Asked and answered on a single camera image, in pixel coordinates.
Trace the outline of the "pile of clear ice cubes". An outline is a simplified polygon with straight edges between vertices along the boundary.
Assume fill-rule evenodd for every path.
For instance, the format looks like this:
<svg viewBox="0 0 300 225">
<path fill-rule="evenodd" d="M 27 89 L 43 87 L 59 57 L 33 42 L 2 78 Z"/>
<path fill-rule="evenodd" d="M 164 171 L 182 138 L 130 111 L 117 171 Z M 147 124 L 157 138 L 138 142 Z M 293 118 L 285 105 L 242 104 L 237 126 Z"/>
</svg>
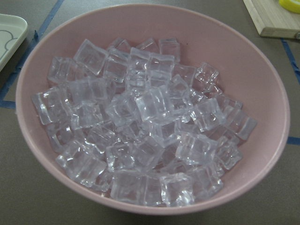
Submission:
<svg viewBox="0 0 300 225">
<path fill-rule="evenodd" d="M 218 71 L 180 63 L 176 39 L 107 49 L 84 40 L 54 57 L 31 100 L 56 163 L 74 182 L 134 205 L 181 207 L 223 188 L 256 120 L 225 95 Z"/>
</svg>

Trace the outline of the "pink bowl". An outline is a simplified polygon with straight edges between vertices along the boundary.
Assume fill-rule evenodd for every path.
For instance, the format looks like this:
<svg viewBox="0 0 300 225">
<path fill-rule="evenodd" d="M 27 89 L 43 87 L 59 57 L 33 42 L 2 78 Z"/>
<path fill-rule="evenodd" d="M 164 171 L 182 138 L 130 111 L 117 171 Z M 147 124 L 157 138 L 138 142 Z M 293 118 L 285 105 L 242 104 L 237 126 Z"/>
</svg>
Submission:
<svg viewBox="0 0 300 225">
<path fill-rule="evenodd" d="M 54 56 L 70 57 L 83 40 L 100 47 L 122 37 L 132 44 L 146 38 L 175 37 L 181 61 L 207 61 L 217 67 L 225 92 L 243 102 L 257 125 L 240 150 L 243 159 L 224 175 L 224 188 L 213 198 L 186 207 L 145 207 L 118 202 L 87 189 L 56 164 L 31 96 L 48 87 L 46 73 Z M 16 88 L 16 114 L 22 135 L 40 164 L 71 190 L 100 204 L 146 215 L 178 215 L 227 203 L 259 183 L 280 158 L 289 136 L 290 107 L 282 80 L 267 57 L 226 24 L 187 9 L 155 4 L 127 4 L 76 16 L 42 38 L 27 58 Z"/>
</svg>

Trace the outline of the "wooden cutting board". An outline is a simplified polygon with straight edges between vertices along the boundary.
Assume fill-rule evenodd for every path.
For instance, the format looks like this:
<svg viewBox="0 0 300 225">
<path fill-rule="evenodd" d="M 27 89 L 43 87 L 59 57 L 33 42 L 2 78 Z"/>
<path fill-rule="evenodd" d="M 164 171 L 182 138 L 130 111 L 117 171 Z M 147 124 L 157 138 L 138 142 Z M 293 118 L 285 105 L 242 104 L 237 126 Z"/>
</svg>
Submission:
<svg viewBox="0 0 300 225">
<path fill-rule="evenodd" d="M 262 37 L 300 39 L 300 15 L 284 9 L 278 0 L 244 0 Z"/>
</svg>

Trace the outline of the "cream bear serving tray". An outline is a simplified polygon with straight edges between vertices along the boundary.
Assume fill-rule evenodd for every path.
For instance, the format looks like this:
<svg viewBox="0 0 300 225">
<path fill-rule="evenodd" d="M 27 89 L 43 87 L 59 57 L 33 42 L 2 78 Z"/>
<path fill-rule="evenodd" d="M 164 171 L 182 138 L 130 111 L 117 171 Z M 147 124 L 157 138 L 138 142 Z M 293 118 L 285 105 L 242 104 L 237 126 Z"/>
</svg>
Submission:
<svg viewBox="0 0 300 225">
<path fill-rule="evenodd" d="M 16 15 L 0 14 L 0 70 L 20 47 L 28 34 L 28 23 Z"/>
</svg>

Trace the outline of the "lemon half slice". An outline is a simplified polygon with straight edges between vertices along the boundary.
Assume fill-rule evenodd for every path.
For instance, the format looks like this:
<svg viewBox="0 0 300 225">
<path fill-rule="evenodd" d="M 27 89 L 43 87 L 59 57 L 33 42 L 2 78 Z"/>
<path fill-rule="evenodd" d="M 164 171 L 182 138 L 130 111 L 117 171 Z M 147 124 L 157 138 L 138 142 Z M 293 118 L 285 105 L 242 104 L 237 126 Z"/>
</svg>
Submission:
<svg viewBox="0 0 300 225">
<path fill-rule="evenodd" d="M 300 0 L 279 0 L 278 2 L 284 9 L 293 13 L 300 13 Z"/>
</svg>

